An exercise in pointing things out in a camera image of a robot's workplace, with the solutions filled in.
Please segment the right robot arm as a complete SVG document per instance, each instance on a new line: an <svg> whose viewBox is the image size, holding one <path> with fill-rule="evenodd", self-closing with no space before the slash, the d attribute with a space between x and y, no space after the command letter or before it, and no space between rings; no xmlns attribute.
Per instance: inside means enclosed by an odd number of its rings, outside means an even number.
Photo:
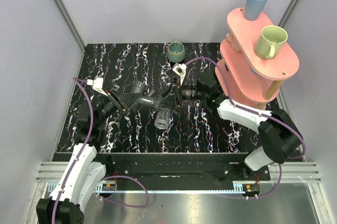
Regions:
<svg viewBox="0 0 337 224"><path fill-rule="evenodd" d="M245 180L253 179L263 166L283 164L303 141L285 110L259 110L230 101L215 80L197 80L195 85L181 85L175 78L170 88L156 98L154 107L173 110L185 100L200 100L206 110L220 119L236 122L259 134L261 146L250 152L244 164L239 166L239 174Z"/></svg>

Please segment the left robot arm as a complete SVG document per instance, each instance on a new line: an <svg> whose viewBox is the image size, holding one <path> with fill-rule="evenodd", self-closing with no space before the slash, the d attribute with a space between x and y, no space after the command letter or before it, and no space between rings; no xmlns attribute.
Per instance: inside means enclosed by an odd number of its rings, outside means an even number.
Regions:
<svg viewBox="0 0 337 224"><path fill-rule="evenodd" d="M108 160L97 159L101 130L106 119L116 111L124 111L140 99L140 93L104 91L103 102L78 115L77 142L71 159L55 189L47 199L40 199L36 206L39 223L83 223L86 205L101 179L110 179L114 167Z"/></svg>

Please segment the dark grey pipe tee fitting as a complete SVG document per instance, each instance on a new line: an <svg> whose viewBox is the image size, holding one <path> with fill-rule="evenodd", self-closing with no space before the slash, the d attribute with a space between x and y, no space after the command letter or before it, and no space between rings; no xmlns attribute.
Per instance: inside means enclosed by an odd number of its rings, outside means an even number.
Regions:
<svg viewBox="0 0 337 224"><path fill-rule="evenodd" d="M163 99L162 95L156 95L155 90L151 89L147 93L148 86L139 80L133 80L131 93L140 94L140 99L132 106L134 110L141 107L155 109L158 103Z"/></svg>

